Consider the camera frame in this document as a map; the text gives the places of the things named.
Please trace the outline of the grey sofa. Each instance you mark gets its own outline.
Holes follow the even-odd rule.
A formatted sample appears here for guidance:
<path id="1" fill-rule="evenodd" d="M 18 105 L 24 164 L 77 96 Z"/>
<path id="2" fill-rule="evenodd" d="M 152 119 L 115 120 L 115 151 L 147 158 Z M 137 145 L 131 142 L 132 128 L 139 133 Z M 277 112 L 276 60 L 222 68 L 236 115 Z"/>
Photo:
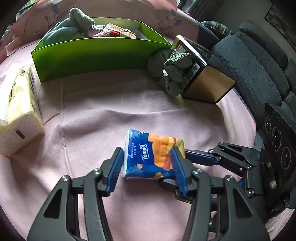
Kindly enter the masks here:
<path id="1" fill-rule="evenodd" d="M 214 33 L 201 23 L 198 44 L 210 50 L 236 81 L 235 91 L 253 115 L 264 122 L 266 103 L 295 118 L 295 61 L 262 28 L 245 21 L 233 35 Z"/>

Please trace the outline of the green knitted cloth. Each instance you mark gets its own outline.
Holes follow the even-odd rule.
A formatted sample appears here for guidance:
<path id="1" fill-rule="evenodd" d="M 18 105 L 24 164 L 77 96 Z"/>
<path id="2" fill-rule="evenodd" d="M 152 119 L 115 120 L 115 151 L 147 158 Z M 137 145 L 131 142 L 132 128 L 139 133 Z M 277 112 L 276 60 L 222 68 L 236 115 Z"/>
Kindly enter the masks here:
<path id="1" fill-rule="evenodd" d="M 151 76 L 158 78 L 158 84 L 170 96 L 180 95 L 187 83 L 184 71 L 192 65 L 189 53 L 180 53 L 175 49 L 163 49 L 151 56 L 147 70 Z"/>

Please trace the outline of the pink printed bed sheet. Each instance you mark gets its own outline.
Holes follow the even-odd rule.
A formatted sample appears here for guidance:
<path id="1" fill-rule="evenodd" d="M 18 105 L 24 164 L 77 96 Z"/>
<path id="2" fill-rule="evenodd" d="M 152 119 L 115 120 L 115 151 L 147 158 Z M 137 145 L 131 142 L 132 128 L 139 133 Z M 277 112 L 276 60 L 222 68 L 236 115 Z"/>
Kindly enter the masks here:
<path id="1" fill-rule="evenodd" d="M 176 7 L 173 1 L 154 2 L 39 1 L 11 28 L 3 42 L 9 47 L 1 46 L 1 82 L 14 68 L 34 64 L 36 32 L 46 32 L 63 11 L 76 6 L 89 16 L 138 18 L 156 28 Z M 99 167 L 124 146 L 129 128 L 183 138 L 193 150 L 207 151 L 220 141 L 252 147 L 255 141 L 255 120 L 234 90 L 217 105 L 183 102 L 146 70 L 91 72 L 40 84 L 32 69 L 45 133 L 10 160 L 1 156 L 1 206 L 24 239 L 60 177 Z M 190 210 L 147 179 L 119 178 L 104 206 L 114 240 L 182 240 Z"/>

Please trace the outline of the yellow tissue pack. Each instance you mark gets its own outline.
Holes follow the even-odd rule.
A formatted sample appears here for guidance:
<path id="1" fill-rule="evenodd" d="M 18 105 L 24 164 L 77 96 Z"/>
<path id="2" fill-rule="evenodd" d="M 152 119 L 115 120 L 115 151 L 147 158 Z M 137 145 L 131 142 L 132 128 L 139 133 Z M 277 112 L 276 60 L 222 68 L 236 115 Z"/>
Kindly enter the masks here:
<path id="1" fill-rule="evenodd" d="M 31 66 L 1 83 L 1 155 L 10 158 L 44 133 Z"/>

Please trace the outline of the green cardboard box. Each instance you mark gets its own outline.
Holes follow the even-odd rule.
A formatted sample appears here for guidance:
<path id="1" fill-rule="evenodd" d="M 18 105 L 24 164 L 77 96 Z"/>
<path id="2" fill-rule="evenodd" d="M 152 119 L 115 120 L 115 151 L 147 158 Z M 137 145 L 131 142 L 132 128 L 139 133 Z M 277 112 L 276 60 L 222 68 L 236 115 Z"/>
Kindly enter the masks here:
<path id="1" fill-rule="evenodd" d="M 31 54 L 40 82 L 101 70 L 145 69 L 152 55 L 171 47 L 169 41 L 141 21 L 120 18 L 94 18 L 94 21 L 98 25 L 111 23 L 129 29 L 137 37 L 83 38 L 48 46 L 39 41 Z"/>

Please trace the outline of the striped cushion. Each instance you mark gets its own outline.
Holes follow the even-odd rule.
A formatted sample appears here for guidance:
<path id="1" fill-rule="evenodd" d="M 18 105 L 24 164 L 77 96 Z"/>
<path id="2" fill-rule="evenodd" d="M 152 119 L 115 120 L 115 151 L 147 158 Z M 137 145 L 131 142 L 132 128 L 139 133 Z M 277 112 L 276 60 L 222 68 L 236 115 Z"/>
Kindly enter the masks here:
<path id="1" fill-rule="evenodd" d="M 209 28 L 210 30 L 213 30 L 214 33 L 220 33 L 222 35 L 233 35 L 233 31 L 230 30 L 226 25 L 221 24 L 219 22 L 216 21 L 203 21 L 201 22 L 202 25 L 204 25 L 205 27 Z"/>

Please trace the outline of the red white sock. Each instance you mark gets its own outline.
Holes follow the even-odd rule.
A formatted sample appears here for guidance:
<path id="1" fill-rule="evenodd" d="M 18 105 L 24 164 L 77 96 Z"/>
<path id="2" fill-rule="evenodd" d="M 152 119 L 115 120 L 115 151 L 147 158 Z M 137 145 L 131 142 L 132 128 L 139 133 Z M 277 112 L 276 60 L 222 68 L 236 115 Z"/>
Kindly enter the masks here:
<path id="1" fill-rule="evenodd" d="M 109 36 L 110 37 L 120 37 L 120 32 L 116 30 L 110 30 L 109 31 Z"/>

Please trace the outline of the black gold tea tin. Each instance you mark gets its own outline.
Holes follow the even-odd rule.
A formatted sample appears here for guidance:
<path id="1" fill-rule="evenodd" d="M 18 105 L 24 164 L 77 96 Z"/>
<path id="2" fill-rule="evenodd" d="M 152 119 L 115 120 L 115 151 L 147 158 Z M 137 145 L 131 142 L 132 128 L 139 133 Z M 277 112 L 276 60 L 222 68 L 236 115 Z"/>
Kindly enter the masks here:
<path id="1" fill-rule="evenodd" d="M 182 98 L 216 104 L 235 86 L 236 81 L 208 49 L 181 35 L 172 48 L 191 55 L 192 65 L 183 72 L 187 83 Z"/>

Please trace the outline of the light blue plush towel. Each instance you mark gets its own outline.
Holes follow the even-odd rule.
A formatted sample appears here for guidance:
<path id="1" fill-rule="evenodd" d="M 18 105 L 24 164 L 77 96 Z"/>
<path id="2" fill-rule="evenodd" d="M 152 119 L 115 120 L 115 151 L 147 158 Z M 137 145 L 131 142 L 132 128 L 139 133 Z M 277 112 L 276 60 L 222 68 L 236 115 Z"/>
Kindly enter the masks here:
<path id="1" fill-rule="evenodd" d="M 72 40 L 77 34 L 88 37 L 89 30 L 95 25 L 95 21 L 83 13 L 79 8 L 69 11 L 69 18 L 60 22 L 52 31 L 43 37 L 45 46 Z"/>

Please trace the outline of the blue orange Tempo tissue pack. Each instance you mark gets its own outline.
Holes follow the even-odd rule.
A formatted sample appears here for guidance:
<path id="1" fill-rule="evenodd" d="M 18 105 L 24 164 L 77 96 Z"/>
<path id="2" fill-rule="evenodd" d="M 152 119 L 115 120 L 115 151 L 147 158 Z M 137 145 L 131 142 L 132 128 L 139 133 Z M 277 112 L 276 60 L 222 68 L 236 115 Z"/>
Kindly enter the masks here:
<path id="1" fill-rule="evenodd" d="M 182 138 L 129 129 L 125 136 L 122 177 L 124 179 L 174 178 L 175 173 L 171 164 L 173 147 L 178 147 L 185 157 Z"/>

